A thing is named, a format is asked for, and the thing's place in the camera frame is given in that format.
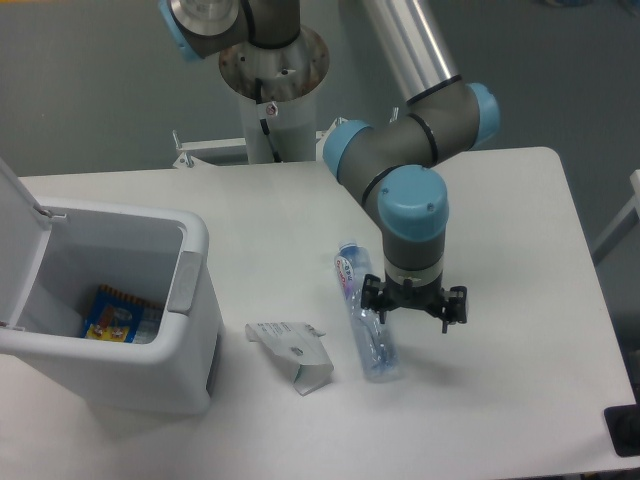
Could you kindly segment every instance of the crumpled paper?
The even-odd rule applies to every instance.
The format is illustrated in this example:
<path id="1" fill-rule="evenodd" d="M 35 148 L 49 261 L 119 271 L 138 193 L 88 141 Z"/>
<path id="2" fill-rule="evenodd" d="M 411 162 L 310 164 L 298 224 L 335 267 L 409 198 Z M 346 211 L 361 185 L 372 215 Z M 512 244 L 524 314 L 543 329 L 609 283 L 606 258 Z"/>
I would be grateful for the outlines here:
<path id="1" fill-rule="evenodd" d="M 300 395 L 324 385 L 333 371 L 322 342 L 324 335 L 304 322 L 247 323 L 250 342 L 260 342 Z"/>

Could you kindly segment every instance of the trash bin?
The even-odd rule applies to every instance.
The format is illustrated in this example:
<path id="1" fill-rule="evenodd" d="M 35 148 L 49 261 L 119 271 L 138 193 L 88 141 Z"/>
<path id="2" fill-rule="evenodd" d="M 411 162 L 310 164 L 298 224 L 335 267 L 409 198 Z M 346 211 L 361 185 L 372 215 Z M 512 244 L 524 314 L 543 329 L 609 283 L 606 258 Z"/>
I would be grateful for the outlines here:
<path id="1" fill-rule="evenodd" d="M 209 407 L 222 318 L 200 217 L 72 199 L 39 203 L 0 159 L 0 222 L 0 353 L 92 402 L 172 413 Z M 80 338 L 101 284 L 164 305 L 155 339 Z"/>

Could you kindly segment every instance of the screw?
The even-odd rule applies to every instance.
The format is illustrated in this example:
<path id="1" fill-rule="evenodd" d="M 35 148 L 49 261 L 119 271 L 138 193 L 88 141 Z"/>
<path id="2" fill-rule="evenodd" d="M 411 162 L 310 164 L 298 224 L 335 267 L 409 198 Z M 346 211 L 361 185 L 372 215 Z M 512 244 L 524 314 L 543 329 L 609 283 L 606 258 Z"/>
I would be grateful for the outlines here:
<path id="1" fill-rule="evenodd" d="M 178 131 L 177 130 L 173 131 L 173 142 L 176 144 L 176 150 L 180 151 L 180 149 L 182 149 L 182 142 L 178 138 Z"/>
<path id="2" fill-rule="evenodd" d="M 267 105 L 266 112 L 267 112 L 267 115 L 277 115 L 278 107 L 274 102 L 271 102 L 269 105 Z"/>

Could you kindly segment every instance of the trash bin lid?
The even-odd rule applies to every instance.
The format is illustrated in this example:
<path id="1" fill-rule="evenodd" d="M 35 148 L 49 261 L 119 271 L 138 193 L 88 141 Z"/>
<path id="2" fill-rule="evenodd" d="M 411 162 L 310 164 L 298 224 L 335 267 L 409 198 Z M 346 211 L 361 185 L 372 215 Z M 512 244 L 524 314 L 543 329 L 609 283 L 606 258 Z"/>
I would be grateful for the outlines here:
<path id="1" fill-rule="evenodd" d="M 0 326 L 20 318 L 50 234 L 50 218 L 0 158 Z"/>

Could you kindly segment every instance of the blue joint cap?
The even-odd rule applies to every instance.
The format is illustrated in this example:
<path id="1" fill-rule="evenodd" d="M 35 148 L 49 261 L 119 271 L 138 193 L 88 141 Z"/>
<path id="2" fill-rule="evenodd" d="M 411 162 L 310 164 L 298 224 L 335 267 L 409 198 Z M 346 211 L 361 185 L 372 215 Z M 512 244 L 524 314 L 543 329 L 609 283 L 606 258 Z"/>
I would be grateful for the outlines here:
<path id="1" fill-rule="evenodd" d="M 361 130 L 369 128 L 369 124 L 361 120 L 350 120 L 338 125 L 333 132 L 327 137 L 322 149 L 322 158 L 327 164 L 333 176 L 338 178 L 338 168 L 344 151 Z"/>
<path id="2" fill-rule="evenodd" d="M 476 137 L 476 143 L 473 144 L 475 147 L 493 137 L 500 130 L 500 107 L 498 107 L 496 97 L 481 83 L 469 83 L 467 86 L 476 95 L 478 108 L 480 109 L 478 136 Z"/>
<path id="3" fill-rule="evenodd" d="M 429 241 L 447 226 L 447 186 L 435 171 L 420 165 L 396 168 L 380 186 L 378 214 L 384 225 L 400 238 Z"/>
<path id="4" fill-rule="evenodd" d="M 184 58 L 187 62 L 195 62 L 196 60 L 202 60 L 202 57 L 200 57 L 200 55 L 198 55 L 193 50 L 193 48 L 191 48 L 191 45 L 189 45 L 187 40 L 184 38 L 184 35 L 182 35 L 182 31 L 180 30 L 180 27 L 178 27 L 178 25 L 176 24 L 176 21 L 173 18 L 173 15 L 171 15 L 171 10 L 169 9 L 169 3 L 167 2 L 167 0 L 159 0 L 158 8 L 160 9 L 162 18 L 164 18 L 164 22 L 167 24 L 167 27 L 171 32 L 171 36 L 173 37 L 173 40 L 176 42 L 176 44 L 178 45 L 178 48 L 180 49 L 182 58 Z"/>

